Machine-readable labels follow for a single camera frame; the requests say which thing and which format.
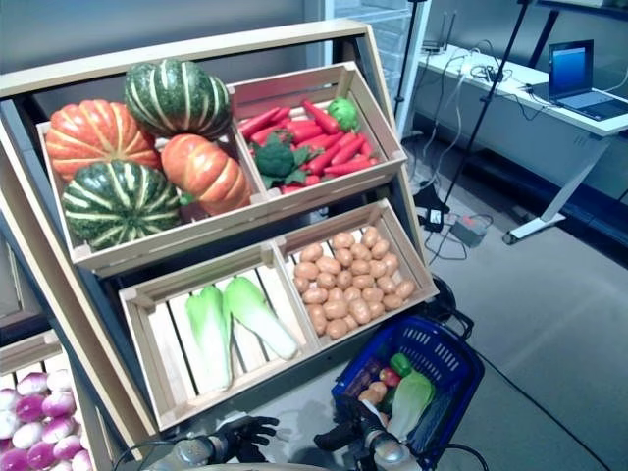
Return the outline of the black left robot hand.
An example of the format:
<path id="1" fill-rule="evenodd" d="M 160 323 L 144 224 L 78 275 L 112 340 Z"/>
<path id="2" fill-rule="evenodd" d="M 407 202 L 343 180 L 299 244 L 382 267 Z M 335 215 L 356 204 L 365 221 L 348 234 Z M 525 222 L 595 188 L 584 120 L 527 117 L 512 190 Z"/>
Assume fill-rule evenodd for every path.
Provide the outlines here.
<path id="1" fill-rule="evenodd" d="M 211 439 L 215 449 L 214 461 L 227 463 L 236 458 L 240 463 L 266 462 L 259 446 L 270 443 L 279 424 L 280 420 L 274 417 L 249 415 L 224 423 Z"/>

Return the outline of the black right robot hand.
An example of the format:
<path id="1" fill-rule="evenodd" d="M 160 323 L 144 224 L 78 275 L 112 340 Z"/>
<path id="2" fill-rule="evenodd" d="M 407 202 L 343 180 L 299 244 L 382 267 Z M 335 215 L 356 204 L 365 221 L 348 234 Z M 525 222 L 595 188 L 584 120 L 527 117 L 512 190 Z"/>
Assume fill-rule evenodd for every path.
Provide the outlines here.
<path id="1" fill-rule="evenodd" d="M 384 427 L 378 410 L 362 400 L 343 395 L 336 398 L 337 425 L 329 432 L 314 437 L 321 450 L 336 451 L 348 446 L 354 453 L 369 451 L 381 443 L 397 444 L 398 440 Z"/>

